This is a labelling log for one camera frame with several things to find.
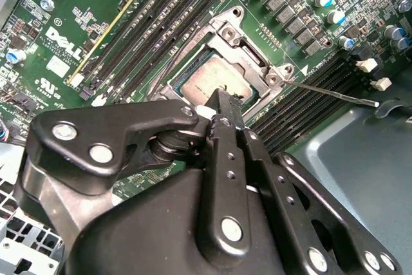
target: white connector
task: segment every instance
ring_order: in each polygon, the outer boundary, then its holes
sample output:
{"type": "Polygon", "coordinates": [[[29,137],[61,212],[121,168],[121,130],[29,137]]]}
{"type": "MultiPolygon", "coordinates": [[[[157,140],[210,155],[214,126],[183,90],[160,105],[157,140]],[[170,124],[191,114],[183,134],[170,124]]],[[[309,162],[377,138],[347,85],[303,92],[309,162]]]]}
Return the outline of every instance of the white connector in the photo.
{"type": "Polygon", "coordinates": [[[392,82],[387,77],[384,77],[383,79],[380,79],[379,81],[376,81],[376,82],[372,81],[371,85],[373,86],[373,88],[379,91],[385,91],[392,85],[392,82]]]}
{"type": "Polygon", "coordinates": [[[375,59],[369,58],[365,61],[357,61],[356,67],[361,69],[364,73],[371,73],[373,69],[378,66],[378,63],[375,59]]]}

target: black ram slot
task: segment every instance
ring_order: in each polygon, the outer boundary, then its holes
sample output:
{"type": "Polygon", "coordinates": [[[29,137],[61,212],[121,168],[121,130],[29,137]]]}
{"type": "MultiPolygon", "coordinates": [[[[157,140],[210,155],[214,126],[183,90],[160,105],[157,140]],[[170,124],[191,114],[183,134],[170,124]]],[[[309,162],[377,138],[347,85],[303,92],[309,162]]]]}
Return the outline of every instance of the black ram slot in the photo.
{"type": "Polygon", "coordinates": [[[151,70],[156,67],[160,61],[167,56],[173,44],[185,33],[188,33],[194,22],[203,16],[212,5],[214,0],[202,0],[196,5],[196,8],[191,12],[192,18],[186,18],[182,24],[180,24],[175,30],[175,35],[166,44],[152,55],[152,61],[146,63],[146,65],[132,78],[125,90],[122,92],[123,98],[126,98],[134,92],[137,87],[144,81],[144,79],[150,74],[151,70]]]}

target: black plastic part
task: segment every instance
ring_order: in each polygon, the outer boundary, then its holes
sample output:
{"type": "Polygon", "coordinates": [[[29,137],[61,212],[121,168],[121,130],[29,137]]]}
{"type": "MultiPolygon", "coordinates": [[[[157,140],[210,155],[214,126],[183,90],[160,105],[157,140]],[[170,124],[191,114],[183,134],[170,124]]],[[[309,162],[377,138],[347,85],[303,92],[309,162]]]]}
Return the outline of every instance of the black plastic part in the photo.
{"type": "Polygon", "coordinates": [[[201,255],[195,235],[202,179],[200,169],[182,171],[97,218],[77,239],[66,275],[285,275],[261,199],[251,191],[245,260],[219,270],[201,255]]]}

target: white label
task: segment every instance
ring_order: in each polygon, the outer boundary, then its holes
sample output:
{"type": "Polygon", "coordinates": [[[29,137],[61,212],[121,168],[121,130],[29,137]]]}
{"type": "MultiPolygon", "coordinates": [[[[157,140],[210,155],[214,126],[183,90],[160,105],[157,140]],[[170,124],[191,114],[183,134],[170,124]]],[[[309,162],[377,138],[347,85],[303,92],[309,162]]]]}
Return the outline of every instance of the white label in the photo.
{"type": "Polygon", "coordinates": [[[59,77],[63,78],[66,75],[67,71],[69,71],[70,66],[60,58],[58,58],[56,55],[54,55],[47,64],[46,69],[56,73],[59,77]]]}

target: electrolytic capacitor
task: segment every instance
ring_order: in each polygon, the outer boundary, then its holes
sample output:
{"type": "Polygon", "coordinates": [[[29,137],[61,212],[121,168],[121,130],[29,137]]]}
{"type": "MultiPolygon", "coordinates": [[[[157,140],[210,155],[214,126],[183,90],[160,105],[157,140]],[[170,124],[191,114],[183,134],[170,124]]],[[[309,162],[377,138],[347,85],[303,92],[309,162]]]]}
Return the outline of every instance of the electrolytic capacitor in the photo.
{"type": "Polygon", "coordinates": [[[391,45],[394,49],[403,51],[411,45],[411,41],[408,38],[401,38],[401,40],[391,40],[391,45]]]}
{"type": "Polygon", "coordinates": [[[342,36],[339,38],[338,44],[345,50],[351,50],[355,46],[355,41],[345,36],[342,36]]]}
{"type": "Polygon", "coordinates": [[[345,12],[339,10],[332,10],[326,16],[326,20],[330,24],[342,24],[345,21],[345,12]]]}
{"type": "Polygon", "coordinates": [[[26,58],[27,58],[27,55],[22,50],[9,50],[6,54],[6,60],[10,64],[18,64],[20,62],[25,61],[26,58]]]}
{"type": "Polygon", "coordinates": [[[333,0],[315,0],[315,6],[327,8],[333,3],[333,0]]]}
{"type": "Polygon", "coordinates": [[[403,30],[403,28],[393,25],[388,25],[384,31],[384,36],[392,40],[401,40],[401,38],[403,38],[405,35],[406,32],[405,30],[403,30]]]}

